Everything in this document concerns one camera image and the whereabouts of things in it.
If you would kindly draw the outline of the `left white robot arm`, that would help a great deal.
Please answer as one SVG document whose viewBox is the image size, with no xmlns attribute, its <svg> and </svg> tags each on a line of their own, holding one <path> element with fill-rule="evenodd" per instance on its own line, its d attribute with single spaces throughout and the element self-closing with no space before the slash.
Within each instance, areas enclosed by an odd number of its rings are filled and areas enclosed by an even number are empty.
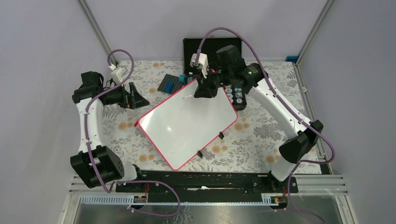
<svg viewBox="0 0 396 224">
<path fill-rule="evenodd" d="M 150 102 L 130 82 L 129 90 L 118 86 L 107 92 L 103 76 L 94 71 L 81 74 L 82 85 L 72 95 L 80 119 L 80 145 L 77 155 L 70 158 L 71 167 L 88 188 L 120 180 L 125 169 L 119 156 L 104 141 L 102 118 L 106 105 L 124 109 L 139 109 Z"/>
</svg>

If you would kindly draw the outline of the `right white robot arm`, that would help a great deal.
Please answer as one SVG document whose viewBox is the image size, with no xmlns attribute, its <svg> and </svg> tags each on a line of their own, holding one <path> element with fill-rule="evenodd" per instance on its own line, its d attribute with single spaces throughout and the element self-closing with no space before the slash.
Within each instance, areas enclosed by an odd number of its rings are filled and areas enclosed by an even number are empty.
<svg viewBox="0 0 396 224">
<path fill-rule="evenodd" d="M 323 124 L 311 121 L 277 91 L 260 63 L 247 65 L 236 46 L 220 48 L 219 64 L 209 63 L 206 54 L 192 54 L 190 66 L 198 71 L 195 98 L 213 98 L 217 89 L 234 84 L 266 109 L 288 138 L 280 147 L 280 159 L 270 171 L 269 189 L 280 192 L 301 158 L 317 143 Z"/>
</svg>

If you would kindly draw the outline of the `pink framed whiteboard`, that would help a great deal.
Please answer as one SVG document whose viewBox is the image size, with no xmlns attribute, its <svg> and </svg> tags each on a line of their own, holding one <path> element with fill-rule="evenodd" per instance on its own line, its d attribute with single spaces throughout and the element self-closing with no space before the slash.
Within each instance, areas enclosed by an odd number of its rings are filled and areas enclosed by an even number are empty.
<svg viewBox="0 0 396 224">
<path fill-rule="evenodd" d="M 224 89 L 214 98 L 182 98 L 194 94 L 197 86 L 197 80 L 191 81 L 136 123 L 172 170 L 179 170 L 238 118 Z"/>
</svg>

